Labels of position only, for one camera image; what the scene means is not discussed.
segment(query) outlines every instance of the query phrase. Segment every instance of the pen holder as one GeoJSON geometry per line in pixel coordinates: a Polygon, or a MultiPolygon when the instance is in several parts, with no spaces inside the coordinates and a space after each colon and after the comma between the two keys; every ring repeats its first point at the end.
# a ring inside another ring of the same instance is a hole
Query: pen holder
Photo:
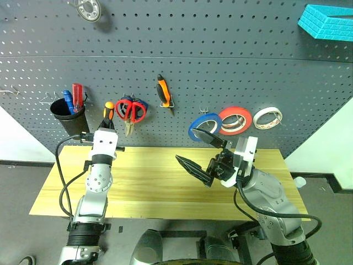
{"type": "Polygon", "coordinates": [[[60,121],[70,136],[80,134],[83,131],[89,133],[87,119],[84,115],[84,106],[79,112],[70,114],[65,99],[61,98],[51,104],[50,111],[54,114],[54,117],[60,121]]]}

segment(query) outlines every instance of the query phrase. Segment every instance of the gray pegboard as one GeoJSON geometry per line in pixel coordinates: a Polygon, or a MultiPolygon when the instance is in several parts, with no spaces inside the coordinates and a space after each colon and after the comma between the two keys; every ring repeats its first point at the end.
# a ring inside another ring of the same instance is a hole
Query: gray pegboard
{"type": "MultiPolygon", "coordinates": [[[[85,86],[86,117],[93,131],[107,100],[133,93],[149,104],[147,118],[124,137],[124,123],[115,118],[124,146],[206,146],[192,142],[189,125],[201,115],[199,106],[219,113],[239,105],[252,115],[278,107],[283,125],[270,130],[248,129],[242,135],[260,138],[260,148],[280,148],[288,155],[352,97],[352,65],[274,59],[141,58],[56,56],[0,59],[1,82],[15,85],[18,96],[6,95],[2,106],[50,149],[66,136],[49,105],[39,103],[46,91],[61,94],[73,82],[85,86]],[[159,107],[156,75],[168,82],[176,102],[175,117],[159,107]]],[[[225,137],[235,140],[236,137],[225,137]]]]}
{"type": "Polygon", "coordinates": [[[284,156],[352,97],[352,43],[315,40],[297,26],[307,3],[352,7],[350,0],[100,2],[97,23],[63,0],[0,3],[0,88],[20,91],[1,96],[1,106],[51,151],[67,134],[39,100],[73,82],[88,92],[92,131],[107,100],[132,92],[149,104],[128,138],[115,117],[122,146],[206,146],[187,134],[199,106],[219,113],[240,105],[252,115],[276,106],[283,125],[242,135],[284,156]],[[173,93],[173,118],[159,107],[158,73],[173,93]]]}

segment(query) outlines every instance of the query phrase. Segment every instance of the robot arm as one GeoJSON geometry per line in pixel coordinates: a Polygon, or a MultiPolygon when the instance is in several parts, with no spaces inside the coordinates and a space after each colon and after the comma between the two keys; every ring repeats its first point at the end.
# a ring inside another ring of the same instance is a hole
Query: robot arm
{"type": "Polygon", "coordinates": [[[192,129],[192,131],[199,139],[223,150],[211,159],[206,172],[193,161],[176,156],[179,163],[209,187],[214,178],[221,180],[227,188],[238,187],[244,201],[257,212],[259,225],[271,242],[279,265],[318,264],[301,227],[301,218],[309,216],[299,214],[275,176],[253,167],[257,138],[240,137],[233,153],[229,150],[231,145],[229,142],[207,131],[200,129],[192,129]]]}
{"type": "Polygon", "coordinates": [[[92,264],[101,252],[98,241],[104,231],[104,219],[108,206],[107,194],[113,182],[111,164],[116,159],[117,133],[99,128],[93,137],[90,152],[91,169],[69,228],[67,245],[63,247],[58,265],[92,264]]]}

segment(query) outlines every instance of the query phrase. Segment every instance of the wooden table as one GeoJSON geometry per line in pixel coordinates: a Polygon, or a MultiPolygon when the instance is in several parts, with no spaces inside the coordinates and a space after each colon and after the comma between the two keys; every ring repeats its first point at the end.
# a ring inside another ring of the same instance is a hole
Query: wooden table
{"type": "MultiPolygon", "coordinates": [[[[89,146],[63,148],[60,163],[66,182],[83,171],[90,149],[89,146]]],[[[207,188],[175,159],[175,155],[181,155],[205,169],[210,158],[219,152],[215,148],[171,147],[127,147],[125,152],[117,152],[106,217],[249,220],[233,204],[234,188],[225,188],[217,179],[207,188]]],[[[289,200],[302,214],[307,213],[279,150],[259,149],[255,158],[255,167],[274,174],[284,185],[289,200]]],[[[84,195],[84,176],[69,187],[73,210],[84,195]]],[[[63,216],[58,203],[61,189],[55,164],[30,214],[63,216]]],[[[254,216],[240,196],[238,201],[240,207],[254,216]]]]}

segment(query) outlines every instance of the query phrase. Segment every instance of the red tape roll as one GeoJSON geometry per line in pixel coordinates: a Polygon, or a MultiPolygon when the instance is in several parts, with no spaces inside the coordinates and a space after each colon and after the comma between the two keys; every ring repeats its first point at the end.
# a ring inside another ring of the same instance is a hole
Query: red tape roll
{"type": "Polygon", "coordinates": [[[250,125],[252,124],[252,115],[250,114],[250,112],[247,109],[241,108],[241,107],[228,107],[225,108],[223,111],[221,111],[221,113],[219,113],[218,116],[220,116],[220,118],[222,119],[222,121],[224,121],[225,119],[227,119],[230,116],[238,116],[239,118],[242,117],[243,120],[240,120],[240,124],[238,121],[236,121],[234,123],[238,124],[237,127],[231,127],[229,124],[224,127],[222,124],[222,127],[219,131],[220,134],[224,134],[224,135],[236,135],[236,134],[241,134],[242,132],[246,131],[248,129],[248,127],[250,127],[250,125]]]}

